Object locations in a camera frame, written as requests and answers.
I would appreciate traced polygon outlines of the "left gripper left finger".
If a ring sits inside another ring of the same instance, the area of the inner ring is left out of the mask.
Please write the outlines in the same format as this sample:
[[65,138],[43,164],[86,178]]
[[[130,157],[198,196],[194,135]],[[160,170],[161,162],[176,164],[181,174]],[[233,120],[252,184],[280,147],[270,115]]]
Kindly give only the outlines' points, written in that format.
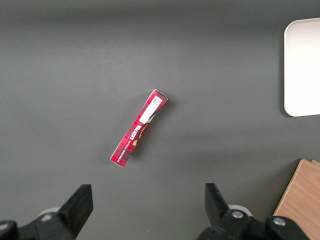
[[13,220],[0,222],[2,240],[75,240],[93,211],[92,186],[82,184],[57,212],[41,214],[19,227]]

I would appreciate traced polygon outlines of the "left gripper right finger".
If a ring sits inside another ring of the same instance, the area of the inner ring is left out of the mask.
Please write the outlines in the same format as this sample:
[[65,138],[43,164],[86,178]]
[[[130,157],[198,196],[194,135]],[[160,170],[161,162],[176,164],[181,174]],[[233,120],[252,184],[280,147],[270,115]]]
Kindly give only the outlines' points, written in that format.
[[248,209],[231,208],[214,183],[205,184],[205,211],[210,222],[198,240],[308,240],[299,225],[284,216],[256,220]]

